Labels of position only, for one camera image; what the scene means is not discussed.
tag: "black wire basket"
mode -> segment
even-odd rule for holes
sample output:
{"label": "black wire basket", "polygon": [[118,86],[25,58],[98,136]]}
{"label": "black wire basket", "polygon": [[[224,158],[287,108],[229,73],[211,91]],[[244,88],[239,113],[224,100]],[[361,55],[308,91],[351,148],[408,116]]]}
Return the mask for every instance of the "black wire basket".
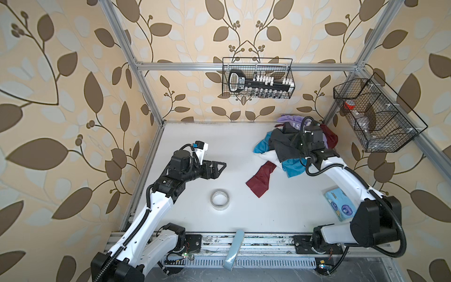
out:
{"label": "black wire basket", "polygon": [[222,93],[246,97],[290,99],[295,90],[286,58],[222,58]]}
{"label": "black wire basket", "polygon": [[[383,86],[393,91],[396,102],[385,95]],[[397,152],[428,127],[377,73],[370,79],[353,79],[335,86],[334,99],[340,115],[346,117],[369,153]]]}

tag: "dark red fabric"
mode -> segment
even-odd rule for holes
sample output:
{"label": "dark red fabric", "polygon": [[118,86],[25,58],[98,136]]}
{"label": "dark red fabric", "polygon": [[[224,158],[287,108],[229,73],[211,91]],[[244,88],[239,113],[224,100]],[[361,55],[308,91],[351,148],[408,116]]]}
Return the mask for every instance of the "dark red fabric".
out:
{"label": "dark red fabric", "polygon": [[320,124],[319,126],[321,127],[324,135],[326,136],[327,147],[329,149],[335,148],[335,146],[338,143],[338,136],[335,133],[333,133],[332,130],[330,130],[330,128],[327,127],[327,125]]}
{"label": "dark red fabric", "polygon": [[269,175],[274,171],[276,165],[267,161],[260,167],[258,172],[246,182],[246,185],[257,197],[261,197],[269,189]]}

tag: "roll of tape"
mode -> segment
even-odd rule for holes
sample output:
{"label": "roll of tape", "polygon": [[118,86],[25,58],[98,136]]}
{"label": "roll of tape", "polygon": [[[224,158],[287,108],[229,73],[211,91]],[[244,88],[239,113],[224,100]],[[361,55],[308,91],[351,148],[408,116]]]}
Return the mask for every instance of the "roll of tape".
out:
{"label": "roll of tape", "polygon": [[224,190],[216,190],[210,197],[210,203],[215,210],[223,211],[229,206],[229,194]]}

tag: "floral wallpaper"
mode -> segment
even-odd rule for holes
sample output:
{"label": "floral wallpaper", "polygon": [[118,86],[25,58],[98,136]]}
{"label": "floral wallpaper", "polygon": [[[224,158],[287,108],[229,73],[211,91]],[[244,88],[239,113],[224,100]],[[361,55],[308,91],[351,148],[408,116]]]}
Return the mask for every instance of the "floral wallpaper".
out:
{"label": "floral wallpaper", "polygon": [[221,93],[217,72],[148,71],[144,73],[165,120],[176,121],[274,121],[281,114],[327,114],[332,88],[345,80],[343,72],[294,72],[296,89],[291,99],[263,99],[239,93]]}
{"label": "floral wallpaper", "polygon": [[112,1],[137,59],[162,63],[213,62],[214,57],[353,63],[387,2]]}
{"label": "floral wallpaper", "polygon": [[94,1],[0,0],[0,27],[0,280],[88,281],[156,125]]}
{"label": "floral wallpaper", "polygon": [[[450,152],[451,3],[406,0],[367,68],[385,79],[429,125],[423,133],[447,156]],[[397,99],[402,107],[408,107]],[[396,153],[364,153],[340,114],[332,130],[337,151],[370,185],[402,204],[407,251],[397,259],[412,282],[451,278],[451,186],[410,142]]]}

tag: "purple cloth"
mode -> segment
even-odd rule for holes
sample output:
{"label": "purple cloth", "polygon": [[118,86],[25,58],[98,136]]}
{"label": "purple cloth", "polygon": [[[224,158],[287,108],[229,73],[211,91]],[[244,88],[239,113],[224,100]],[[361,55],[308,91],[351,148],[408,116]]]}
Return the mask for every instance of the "purple cloth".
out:
{"label": "purple cloth", "polygon": [[[296,128],[297,130],[301,130],[301,123],[302,123],[303,119],[304,119],[303,116],[289,116],[289,115],[286,115],[286,116],[281,116],[280,118],[278,118],[277,122],[282,122],[282,123],[289,122],[291,124],[291,126]],[[305,125],[309,125],[310,122],[311,121],[308,120],[306,122],[306,124],[304,124],[304,126]],[[324,141],[324,145],[326,146],[326,148],[328,148],[328,146],[327,146],[327,138],[326,138],[326,135],[324,133],[322,134],[322,140]]]}

